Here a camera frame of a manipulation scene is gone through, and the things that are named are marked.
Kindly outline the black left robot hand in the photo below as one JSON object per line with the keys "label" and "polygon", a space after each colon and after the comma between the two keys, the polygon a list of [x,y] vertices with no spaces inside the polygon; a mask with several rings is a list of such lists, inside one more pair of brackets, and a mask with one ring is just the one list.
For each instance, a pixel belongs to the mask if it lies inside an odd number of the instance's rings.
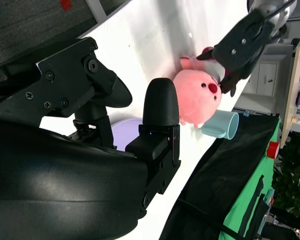
{"label": "black left robot hand", "polygon": [[214,59],[224,67],[225,76],[219,86],[223,94],[231,92],[233,96],[237,83],[249,77],[266,46],[279,40],[287,32],[287,25],[284,24],[272,35],[274,29],[275,25],[266,20],[260,10],[253,10],[218,44],[204,50],[196,59]]}

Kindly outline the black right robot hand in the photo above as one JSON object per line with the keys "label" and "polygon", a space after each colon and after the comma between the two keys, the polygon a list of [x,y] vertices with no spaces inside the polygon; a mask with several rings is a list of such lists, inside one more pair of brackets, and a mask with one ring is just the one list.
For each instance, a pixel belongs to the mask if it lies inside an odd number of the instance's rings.
{"label": "black right robot hand", "polygon": [[181,161],[169,78],[146,90],[139,135],[114,146],[107,107],[132,95],[92,37],[56,42],[1,68],[0,240],[114,240],[131,232]]}

